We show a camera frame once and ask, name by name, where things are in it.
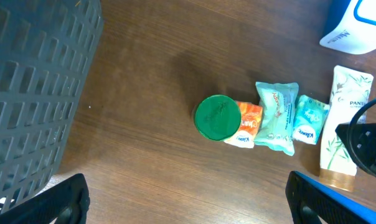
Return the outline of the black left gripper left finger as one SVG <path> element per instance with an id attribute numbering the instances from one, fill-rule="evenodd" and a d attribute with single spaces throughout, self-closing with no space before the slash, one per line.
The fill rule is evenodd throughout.
<path id="1" fill-rule="evenodd" d="M 90 206 L 83 174 L 75 174 L 28 201 L 0 215 L 0 224 L 85 224 Z"/>

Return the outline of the teal wet wipes pack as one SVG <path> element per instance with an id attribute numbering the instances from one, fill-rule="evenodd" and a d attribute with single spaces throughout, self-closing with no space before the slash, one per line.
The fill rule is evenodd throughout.
<path id="1" fill-rule="evenodd" d="M 262 121 L 254 143 L 274 151 L 294 155 L 293 119 L 299 91 L 297 83 L 256 82 L 256 90 L 263 108 Z"/>

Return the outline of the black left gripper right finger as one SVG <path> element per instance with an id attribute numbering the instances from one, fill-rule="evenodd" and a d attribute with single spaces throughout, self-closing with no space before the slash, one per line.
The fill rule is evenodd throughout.
<path id="1" fill-rule="evenodd" d="M 376 223 L 376 212 L 298 172 L 285 188 L 293 223 Z"/>

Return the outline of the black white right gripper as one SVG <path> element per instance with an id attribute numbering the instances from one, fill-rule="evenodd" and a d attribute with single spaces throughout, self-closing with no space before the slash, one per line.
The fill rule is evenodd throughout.
<path id="1" fill-rule="evenodd" d="M 339 124 L 335 130 L 353 162 L 368 174 L 376 174 L 376 123 Z"/>

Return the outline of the small teal tissue pack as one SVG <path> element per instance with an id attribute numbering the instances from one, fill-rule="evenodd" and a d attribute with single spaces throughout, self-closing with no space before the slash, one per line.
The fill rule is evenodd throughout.
<path id="1" fill-rule="evenodd" d="M 306 95 L 299 97 L 293 124 L 293 139 L 316 145 L 330 106 Z"/>

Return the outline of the green lidded jar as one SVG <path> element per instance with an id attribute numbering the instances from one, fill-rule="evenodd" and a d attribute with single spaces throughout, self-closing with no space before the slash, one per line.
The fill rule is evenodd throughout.
<path id="1" fill-rule="evenodd" d="M 192 110 L 197 131 L 211 141 L 224 141 L 240 128 L 242 115 L 237 103 L 226 95 L 212 95 Z"/>

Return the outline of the orange tissue pack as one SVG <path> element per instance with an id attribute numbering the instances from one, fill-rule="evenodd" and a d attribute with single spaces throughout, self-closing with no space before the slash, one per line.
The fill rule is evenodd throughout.
<path id="1" fill-rule="evenodd" d="M 254 148 L 255 138 L 258 134 L 263 108 L 248 102 L 236 101 L 241 112 L 241 123 L 238 131 L 224 143 L 240 147 Z"/>

